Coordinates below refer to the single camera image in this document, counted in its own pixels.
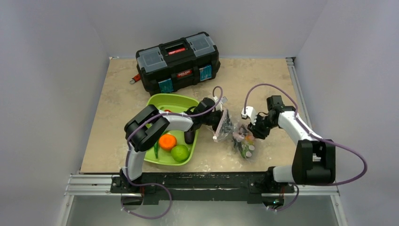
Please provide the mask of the black fake grapes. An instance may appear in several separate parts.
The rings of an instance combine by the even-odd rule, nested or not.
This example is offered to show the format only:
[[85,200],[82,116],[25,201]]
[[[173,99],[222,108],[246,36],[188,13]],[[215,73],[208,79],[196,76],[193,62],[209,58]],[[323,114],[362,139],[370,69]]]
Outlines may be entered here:
[[229,110],[225,109],[222,114],[222,118],[220,121],[220,130],[219,132],[224,135],[228,135],[232,133],[233,123],[231,121]]

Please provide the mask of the orange green fake mango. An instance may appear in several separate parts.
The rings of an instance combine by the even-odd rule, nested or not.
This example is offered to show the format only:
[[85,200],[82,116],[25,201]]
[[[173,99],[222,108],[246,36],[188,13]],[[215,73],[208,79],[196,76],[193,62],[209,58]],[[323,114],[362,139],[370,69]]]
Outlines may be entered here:
[[252,135],[247,135],[241,142],[241,156],[245,159],[252,157],[255,151],[255,138]]

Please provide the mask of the clear zip top bag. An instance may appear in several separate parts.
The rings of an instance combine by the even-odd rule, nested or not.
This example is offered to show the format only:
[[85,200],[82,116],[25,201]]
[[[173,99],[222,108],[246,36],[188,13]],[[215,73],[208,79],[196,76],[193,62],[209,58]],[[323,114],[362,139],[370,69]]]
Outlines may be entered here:
[[212,137],[214,142],[221,142],[224,140],[230,140],[233,146],[233,149],[241,155],[241,142],[247,135],[252,135],[252,133],[240,122],[233,123],[233,130],[232,133],[228,135],[221,134],[220,130],[220,123],[217,127],[217,130],[214,132]]

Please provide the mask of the green plastic tray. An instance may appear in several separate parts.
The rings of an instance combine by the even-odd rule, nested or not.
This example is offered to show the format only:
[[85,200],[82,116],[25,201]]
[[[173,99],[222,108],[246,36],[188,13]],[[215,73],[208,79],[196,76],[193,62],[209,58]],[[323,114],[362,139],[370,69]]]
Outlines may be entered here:
[[[154,105],[159,110],[164,111],[165,109],[169,109],[174,113],[181,113],[186,111],[192,106],[197,106],[199,103],[198,100],[193,99],[191,97],[176,95],[176,94],[156,94],[153,95],[147,102],[148,105]],[[182,166],[188,163],[193,156],[194,148],[196,145],[198,132],[195,134],[195,140],[192,145],[188,145],[184,141],[184,132],[179,130],[166,130],[165,134],[171,134],[176,137],[178,145],[185,145],[189,148],[190,157],[184,162],[176,162],[170,152],[164,151],[163,149],[159,148],[159,158],[155,158],[154,149],[153,147],[150,148],[144,160],[146,162],[155,163],[159,165],[166,165],[166,166]]]

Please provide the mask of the green fake apple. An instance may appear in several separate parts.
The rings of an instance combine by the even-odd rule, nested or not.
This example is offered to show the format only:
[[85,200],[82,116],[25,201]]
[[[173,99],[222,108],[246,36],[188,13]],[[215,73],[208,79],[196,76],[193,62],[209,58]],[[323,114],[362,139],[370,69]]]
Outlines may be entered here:
[[185,145],[176,145],[171,149],[170,154],[176,162],[184,162],[190,157],[189,148]]

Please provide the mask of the orange fake fruit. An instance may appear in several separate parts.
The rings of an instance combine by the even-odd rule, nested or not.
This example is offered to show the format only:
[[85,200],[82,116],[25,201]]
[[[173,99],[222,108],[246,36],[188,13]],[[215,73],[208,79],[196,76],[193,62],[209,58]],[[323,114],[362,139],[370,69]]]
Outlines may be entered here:
[[171,134],[164,134],[159,138],[158,144],[161,149],[170,152],[177,145],[177,139]]

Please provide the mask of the purple fake eggplant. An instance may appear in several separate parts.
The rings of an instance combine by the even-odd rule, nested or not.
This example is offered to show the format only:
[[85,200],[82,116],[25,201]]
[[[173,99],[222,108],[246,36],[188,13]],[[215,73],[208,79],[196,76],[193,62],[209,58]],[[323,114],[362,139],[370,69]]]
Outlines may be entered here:
[[188,145],[192,145],[195,140],[196,131],[186,131],[184,132],[184,141]]

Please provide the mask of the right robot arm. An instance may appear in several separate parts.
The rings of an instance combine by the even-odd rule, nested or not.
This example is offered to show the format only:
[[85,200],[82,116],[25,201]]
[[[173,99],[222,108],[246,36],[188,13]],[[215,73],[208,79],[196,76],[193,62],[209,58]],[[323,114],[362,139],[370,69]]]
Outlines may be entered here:
[[281,96],[266,99],[267,113],[256,113],[243,107],[242,119],[250,119],[248,130],[258,139],[266,139],[273,128],[283,129],[296,144],[291,165],[269,167],[264,179],[265,188],[277,191],[283,183],[298,185],[326,185],[335,181],[335,147],[313,133],[299,117],[293,106],[283,103]]

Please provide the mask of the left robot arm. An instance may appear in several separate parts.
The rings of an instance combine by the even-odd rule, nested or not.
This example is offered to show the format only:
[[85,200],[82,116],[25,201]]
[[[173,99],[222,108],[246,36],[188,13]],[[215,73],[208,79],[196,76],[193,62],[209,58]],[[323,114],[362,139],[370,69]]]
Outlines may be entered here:
[[161,138],[164,132],[178,130],[184,133],[185,143],[191,145],[195,140],[196,130],[202,125],[216,129],[223,114],[224,97],[203,98],[197,106],[182,113],[171,113],[158,109],[154,105],[146,106],[124,126],[128,153],[122,187],[128,192],[140,188],[140,179],[144,157],[147,150]]

